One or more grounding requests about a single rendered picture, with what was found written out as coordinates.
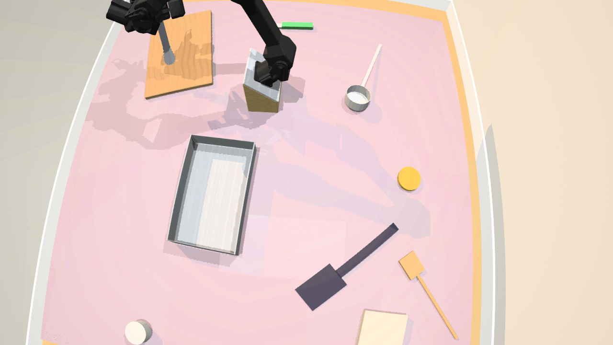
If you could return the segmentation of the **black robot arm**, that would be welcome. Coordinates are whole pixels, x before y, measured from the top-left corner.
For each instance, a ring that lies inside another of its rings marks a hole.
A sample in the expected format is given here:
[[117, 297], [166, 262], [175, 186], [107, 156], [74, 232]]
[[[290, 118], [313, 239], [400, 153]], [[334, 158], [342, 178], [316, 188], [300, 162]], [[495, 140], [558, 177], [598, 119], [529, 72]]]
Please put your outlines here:
[[[112, 0], [106, 18], [127, 26], [136, 32], [156, 35], [160, 23], [156, 14], [170, 0]], [[251, 20], [265, 42], [263, 62], [255, 61], [254, 80], [267, 87], [273, 87], [277, 80], [288, 81], [293, 68], [297, 46], [280, 32], [276, 22], [263, 0], [230, 0], [238, 3]], [[258, 63], [257, 63], [258, 62]]]

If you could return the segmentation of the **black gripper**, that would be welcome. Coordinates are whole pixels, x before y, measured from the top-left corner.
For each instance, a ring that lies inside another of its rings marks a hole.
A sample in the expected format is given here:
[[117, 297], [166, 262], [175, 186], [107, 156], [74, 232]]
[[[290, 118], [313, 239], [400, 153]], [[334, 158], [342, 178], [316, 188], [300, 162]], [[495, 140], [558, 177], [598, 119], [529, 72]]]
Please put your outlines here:
[[[170, 17], [171, 19], [183, 17], [184, 14], [185, 9], [182, 0], [170, 0], [156, 14], [156, 22], [161, 23], [162, 21], [167, 20]], [[135, 31], [134, 27], [130, 24], [127, 24], [127, 26], [124, 25], [124, 27], [126, 32]]]

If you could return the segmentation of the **yellow round disc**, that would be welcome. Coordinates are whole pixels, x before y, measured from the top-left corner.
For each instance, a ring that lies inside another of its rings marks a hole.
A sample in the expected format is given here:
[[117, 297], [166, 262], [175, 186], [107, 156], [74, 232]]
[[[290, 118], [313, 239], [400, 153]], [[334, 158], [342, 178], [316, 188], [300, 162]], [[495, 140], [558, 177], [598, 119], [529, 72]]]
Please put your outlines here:
[[404, 167], [398, 173], [397, 183], [402, 189], [413, 191], [420, 185], [420, 173], [412, 167]]

